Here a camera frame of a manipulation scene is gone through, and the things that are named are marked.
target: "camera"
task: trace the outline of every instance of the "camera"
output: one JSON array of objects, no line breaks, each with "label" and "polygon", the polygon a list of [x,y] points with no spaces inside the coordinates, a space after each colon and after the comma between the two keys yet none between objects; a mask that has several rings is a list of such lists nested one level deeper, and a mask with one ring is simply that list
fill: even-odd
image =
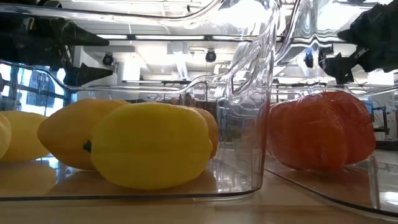
[{"label": "camera", "polygon": [[112,53],[105,53],[104,58],[102,59],[102,63],[105,66],[111,66],[114,63],[113,55]]},{"label": "camera", "polygon": [[208,50],[206,54],[206,61],[209,63],[215,62],[217,58],[216,52],[214,50]]}]

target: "plastic bin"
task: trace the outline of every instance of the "plastic bin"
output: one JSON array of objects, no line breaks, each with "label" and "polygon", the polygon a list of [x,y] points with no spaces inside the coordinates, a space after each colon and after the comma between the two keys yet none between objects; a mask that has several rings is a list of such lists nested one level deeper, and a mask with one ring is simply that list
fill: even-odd
[{"label": "plastic bin", "polygon": [[[97,11],[79,10],[80,7],[87,9],[87,5]],[[253,127],[261,106],[269,105],[279,3],[213,1],[197,12],[189,11],[188,15],[178,17],[138,15],[134,11],[124,11],[123,7],[119,8],[121,11],[112,11],[114,5],[104,2],[86,2],[85,7],[72,2],[64,4],[63,8],[59,6],[54,1],[44,6],[0,4],[0,35],[5,40],[4,49],[0,50],[0,113],[13,116],[16,110],[51,117],[58,110],[84,99],[196,106],[208,110],[217,120],[218,152],[206,169],[189,182],[166,189],[137,190],[113,184],[99,172],[66,166],[51,154],[19,162],[19,156],[26,158],[37,149],[29,147],[29,141],[35,141],[36,146],[40,144],[37,126],[33,119],[11,121],[8,117],[11,144],[30,151],[14,155],[14,162],[0,160],[0,200],[223,198],[243,196],[261,188],[265,148],[260,147],[259,139],[247,141],[245,134]],[[245,6],[252,15],[261,14],[261,17],[228,22],[230,15],[238,12],[237,6]],[[142,80],[140,68],[132,66],[137,65],[134,61],[139,55],[136,50],[144,44],[148,49],[152,47],[148,52],[140,52],[150,55],[146,58],[172,54],[178,59],[163,61],[162,67],[154,68],[171,72],[179,70],[181,63],[192,64],[198,60],[193,54],[203,51],[202,46],[209,43],[233,50],[239,46],[225,72],[220,69],[216,75],[190,78],[182,68],[177,73],[180,81],[173,82],[170,79]],[[128,60],[123,58],[126,53],[129,53]],[[267,109],[268,106],[262,107],[264,116],[267,116]],[[64,124],[81,119],[79,115],[67,116]],[[31,130],[30,137],[15,139],[20,136],[15,130]],[[73,130],[81,131],[78,125]],[[134,127],[129,130],[131,135],[137,131]],[[170,135],[168,132],[162,134],[164,136],[151,138]],[[63,156],[74,159],[72,154]],[[189,170],[190,166],[178,169]],[[161,177],[147,176],[147,180],[156,178]]]},{"label": "plastic bin", "polygon": [[296,2],[275,57],[271,104],[324,91],[350,93],[368,109],[376,150],[368,159],[334,172],[292,169],[268,150],[266,158],[266,170],[334,205],[391,219],[398,217],[397,68],[387,64],[396,59],[394,21],[389,20],[396,10],[397,1]]}]

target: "clear plastic bin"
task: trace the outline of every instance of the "clear plastic bin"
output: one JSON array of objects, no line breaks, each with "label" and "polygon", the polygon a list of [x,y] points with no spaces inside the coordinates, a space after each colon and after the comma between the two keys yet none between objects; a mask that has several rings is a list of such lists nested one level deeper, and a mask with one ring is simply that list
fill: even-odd
[{"label": "clear plastic bin", "polygon": [[[380,9],[381,4],[388,6]],[[271,104],[325,91],[350,93],[368,110],[376,150],[368,159],[333,172],[285,166],[269,147],[266,158],[266,170],[335,205],[392,219],[398,217],[397,67],[389,64],[396,60],[395,21],[389,18],[396,10],[397,1],[296,2],[275,57]]]},{"label": "clear plastic bin", "polygon": [[[66,2],[63,8],[54,1],[44,6],[0,4],[0,35],[6,40],[2,46],[7,47],[0,50],[0,114],[11,124],[12,145],[0,159],[0,200],[218,198],[243,196],[260,189],[265,148],[258,144],[260,139],[248,141],[247,135],[254,127],[260,108],[264,116],[269,108],[279,3],[212,1],[200,10],[193,9],[184,16],[175,17],[154,16],[150,12],[149,15],[139,15],[135,11],[125,11],[123,7],[114,11],[114,5],[106,2],[87,1],[84,6],[78,2]],[[88,6],[97,11],[88,11]],[[242,16],[251,13],[261,14],[261,17],[251,16],[240,21],[233,16],[236,20],[229,22],[231,15],[238,12],[237,6],[246,7]],[[190,72],[187,73],[187,66],[195,68],[196,61],[205,60],[207,49],[203,45],[220,53],[216,61],[220,67],[212,75],[204,73],[192,78]],[[230,65],[225,65],[229,59],[217,52],[217,47],[229,55],[229,49],[233,52],[238,49]],[[177,74],[177,78],[174,76],[177,81],[172,81],[170,76],[168,80],[145,79],[151,68],[135,66],[142,62],[137,61],[143,58],[139,54],[146,54],[148,60],[157,57],[163,64],[152,67],[152,70],[171,73],[171,77]],[[215,67],[211,64],[215,58],[210,56],[206,60],[209,62],[205,65]],[[50,119],[63,108],[85,99],[119,100],[131,104],[156,101],[207,110],[218,123],[217,154],[196,178],[155,190],[120,187],[95,170],[67,166],[62,162],[65,158],[68,162],[72,160],[72,164],[83,160],[72,153],[57,156],[60,160],[50,153],[37,157],[42,153],[36,151],[43,146],[42,141],[38,141],[40,136],[52,134],[53,140],[58,138],[65,143],[67,139],[65,144],[72,144],[75,139],[54,136],[54,133],[69,127],[74,119],[85,123],[90,115],[75,112],[64,116],[63,125],[46,129],[41,134],[37,134],[37,126],[42,121],[37,124],[36,120],[43,117],[25,115],[35,113]],[[3,127],[6,126],[4,120],[0,121]],[[79,123],[72,130],[87,134]],[[140,130],[132,126],[128,131],[135,135]],[[176,142],[188,142],[186,150],[193,147],[189,139],[179,139],[167,131],[162,135],[151,138],[156,141],[170,137]],[[88,144],[81,145],[81,150],[90,148]],[[19,152],[10,156],[10,151],[15,149]],[[177,166],[178,170],[191,169],[191,166],[169,165]],[[113,175],[118,172],[127,172],[124,179],[135,179],[128,170],[118,170]],[[167,179],[167,176],[157,175],[156,171],[151,174],[146,180]]]}]

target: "wooden surface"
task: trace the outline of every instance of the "wooden surface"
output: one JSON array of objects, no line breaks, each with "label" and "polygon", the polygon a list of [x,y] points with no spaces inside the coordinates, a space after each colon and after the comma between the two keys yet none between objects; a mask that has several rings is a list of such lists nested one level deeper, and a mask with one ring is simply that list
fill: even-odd
[{"label": "wooden surface", "polygon": [[250,197],[223,202],[74,200],[0,202],[0,223],[387,223],[346,212],[270,173]]}]

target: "transparent container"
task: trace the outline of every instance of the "transparent container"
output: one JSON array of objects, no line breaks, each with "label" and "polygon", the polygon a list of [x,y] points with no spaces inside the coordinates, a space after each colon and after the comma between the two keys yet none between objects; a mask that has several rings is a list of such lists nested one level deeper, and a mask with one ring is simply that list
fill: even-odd
[{"label": "transparent container", "polygon": [[[161,15],[125,11],[121,5],[127,1],[118,7],[115,2],[61,3],[62,8],[55,1],[44,6],[0,4],[0,38],[4,47],[0,50],[0,114],[10,124],[7,127],[7,122],[0,119],[0,131],[3,136],[11,133],[9,147],[0,138],[0,152],[5,153],[0,159],[0,200],[217,199],[243,196],[261,188],[265,148],[259,142],[265,136],[255,141],[247,141],[245,136],[254,127],[260,108],[267,116],[279,3],[212,1],[200,9],[192,7],[182,16],[165,14],[164,9]],[[237,11],[237,6],[247,10]],[[235,16],[238,13],[257,16],[239,20]],[[209,67],[211,72],[195,72],[203,67]],[[189,181],[162,189],[121,187],[95,171],[96,167],[77,169],[84,163],[79,155],[87,158],[88,152],[83,150],[92,148],[90,139],[87,144],[75,144],[77,139],[71,136],[91,134],[86,121],[104,110],[86,113],[83,109],[67,109],[85,99],[130,104],[156,101],[207,110],[218,125],[216,156],[196,177],[192,175]],[[58,125],[42,128],[45,121],[67,110],[70,114],[54,120]],[[179,122],[189,120],[182,118]],[[162,124],[153,125],[155,129]],[[131,136],[140,132],[134,126],[128,131]],[[52,142],[44,146],[43,138],[48,136]],[[145,138],[174,138],[175,142],[186,142],[186,150],[194,147],[189,139],[179,139],[167,131]],[[81,152],[57,152],[55,145],[62,148],[69,144],[77,145],[71,150],[79,148]],[[51,153],[43,153],[43,148]],[[108,156],[111,160],[116,153],[110,151]],[[63,161],[77,165],[68,166]],[[154,170],[175,166],[178,172],[192,169],[163,161],[170,167],[159,167],[153,159],[148,161],[154,164]],[[121,166],[117,170],[112,175],[125,173],[122,180],[137,178]],[[160,173],[150,171],[152,175],[145,176],[143,183],[169,179],[157,172]]]},{"label": "transparent container", "polygon": [[[309,95],[323,95],[328,91],[344,91],[355,96],[365,108],[365,116],[370,117],[376,149],[363,161],[348,163],[341,169],[333,171],[300,169],[295,167],[294,159],[290,162],[281,158],[278,148],[270,144],[275,139],[268,134],[266,170],[285,178],[333,204],[355,208],[371,215],[382,215],[396,221],[397,203],[397,76],[398,67],[390,63],[396,60],[394,42],[394,21],[397,1],[297,1],[292,10],[292,20],[284,42],[275,56],[274,77],[272,84],[271,104],[280,102],[297,102],[309,99]],[[352,109],[352,105],[341,103],[341,111]],[[321,105],[308,108],[307,113],[289,114],[291,117],[303,118],[315,114],[311,120],[317,128],[309,130],[302,126],[297,129],[297,136],[306,135],[303,144],[317,142],[322,130],[331,130],[327,124],[334,112],[325,113],[326,120],[319,120],[325,112]],[[362,116],[364,113],[346,113],[340,116]],[[268,133],[280,132],[270,128]],[[345,136],[355,138],[357,142],[369,142],[364,136],[355,134]],[[363,153],[365,147],[350,147]],[[301,145],[290,149],[300,149]],[[308,147],[308,154],[297,154],[297,157],[314,156]],[[334,156],[339,156],[341,148],[335,148]],[[314,159],[322,163],[327,161],[319,155]]]}]

